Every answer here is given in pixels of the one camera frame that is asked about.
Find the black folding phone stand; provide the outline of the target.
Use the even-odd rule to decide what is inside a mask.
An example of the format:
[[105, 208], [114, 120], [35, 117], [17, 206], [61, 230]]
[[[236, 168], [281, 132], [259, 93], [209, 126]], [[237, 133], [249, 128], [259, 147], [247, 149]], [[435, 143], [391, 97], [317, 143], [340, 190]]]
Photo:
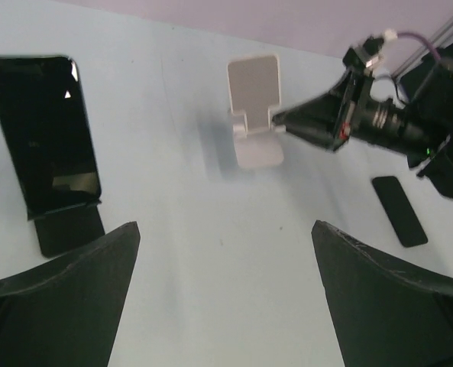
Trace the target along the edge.
[[34, 223], [42, 256], [54, 258], [104, 236], [98, 210], [100, 203], [97, 200], [43, 214], [28, 213], [28, 220]]

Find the white folding phone stand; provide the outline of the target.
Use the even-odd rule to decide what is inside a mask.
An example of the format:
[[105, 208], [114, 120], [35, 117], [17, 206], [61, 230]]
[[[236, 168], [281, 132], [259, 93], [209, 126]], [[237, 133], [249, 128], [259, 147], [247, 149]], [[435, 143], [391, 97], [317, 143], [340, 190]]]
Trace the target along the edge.
[[275, 54], [243, 57], [227, 65], [233, 143], [238, 166], [245, 170], [283, 162], [279, 134], [272, 123], [280, 106], [279, 59]]

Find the dark phone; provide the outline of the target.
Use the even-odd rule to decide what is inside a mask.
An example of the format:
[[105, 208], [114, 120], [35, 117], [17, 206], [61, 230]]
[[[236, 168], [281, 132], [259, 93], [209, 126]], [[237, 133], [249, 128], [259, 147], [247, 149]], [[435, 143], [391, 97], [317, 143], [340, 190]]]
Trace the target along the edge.
[[29, 218], [99, 203], [102, 187], [72, 58], [0, 55], [0, 126]]

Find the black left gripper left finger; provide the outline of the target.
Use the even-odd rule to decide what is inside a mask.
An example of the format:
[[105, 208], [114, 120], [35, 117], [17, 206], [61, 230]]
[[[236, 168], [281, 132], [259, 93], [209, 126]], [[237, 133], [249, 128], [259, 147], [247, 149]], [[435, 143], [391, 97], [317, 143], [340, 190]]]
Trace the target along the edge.
[[140, 232], [128, 222], [0, 280], [0, 366], [106, 366]]

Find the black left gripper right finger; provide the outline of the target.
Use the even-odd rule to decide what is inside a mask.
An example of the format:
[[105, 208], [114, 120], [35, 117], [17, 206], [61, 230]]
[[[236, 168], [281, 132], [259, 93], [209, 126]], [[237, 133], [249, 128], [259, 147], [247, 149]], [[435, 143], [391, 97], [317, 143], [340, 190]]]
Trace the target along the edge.
[[312, 241], [346, 366], [453, 366], [453, 278], [327, 222]]

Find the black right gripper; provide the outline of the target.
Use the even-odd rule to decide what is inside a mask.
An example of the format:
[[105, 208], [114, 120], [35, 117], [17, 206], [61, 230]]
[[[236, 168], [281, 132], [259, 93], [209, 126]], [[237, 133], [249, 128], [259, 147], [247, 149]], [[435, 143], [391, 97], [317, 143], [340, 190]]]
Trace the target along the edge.
[[346, 71], [326, 93], [277, 112], [272, 126], [326, 151], [337, 151], [350, 136], [406, 155], [418, 177], [453, 200], [453, 58], [427, 48], [435, 64], [403, 108], [391, 99], [372, 100], [373, 71], [385, 43], [398, 34], [370, 36], [343, 57]]

